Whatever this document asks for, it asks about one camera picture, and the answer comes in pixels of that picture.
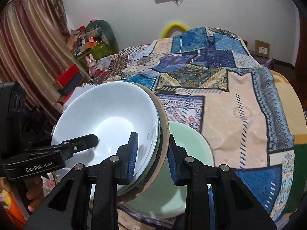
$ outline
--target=patchwork tablecloth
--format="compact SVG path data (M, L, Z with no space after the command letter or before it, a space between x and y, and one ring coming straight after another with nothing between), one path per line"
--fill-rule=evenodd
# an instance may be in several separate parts
M111 59L95 84L123 80L146 86L161 100L170 121L207 139L215 165L234 168L275 222L295 211L307 176L303 111L291 86L262 68L237 35L200 27L126 48ZM292 106L298 112L291 112ZM155 220L119 206L120 229L182 229L183 222L184 216Z

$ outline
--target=metal bolt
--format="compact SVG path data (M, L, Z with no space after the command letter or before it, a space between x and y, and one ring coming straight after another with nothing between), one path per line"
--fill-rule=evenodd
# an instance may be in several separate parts
M81 164L81 163L78 163L78 164L76 164L75 165L75 170L82 170L83 169L83 167L84 167L84 165L83 164Z
M228 170L229 170L229 166L226 165L226 164L222 164L222 165L220 166L220 169L221 169L222 171L228 171Z
M187 156L187 157L185 158L185 161L186 161L187 163L192 163L192 162L194 162L194 158L191 157L191 156Z
M110 160L111 160L111 162L117 162L119 160L119 156L116 156L116 155L111 156Z

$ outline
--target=green plate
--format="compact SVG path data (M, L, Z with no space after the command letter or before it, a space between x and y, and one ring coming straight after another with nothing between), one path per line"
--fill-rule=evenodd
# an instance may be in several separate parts
M184 147L189 156L203 164L214 166L214 159L205 138L191 127L177 122L169 122L170 133L178 146ZM151 184L140 196L125 203L125 207L145 217L165 219L185 212L187 187L174 185L171 179L168 161Z

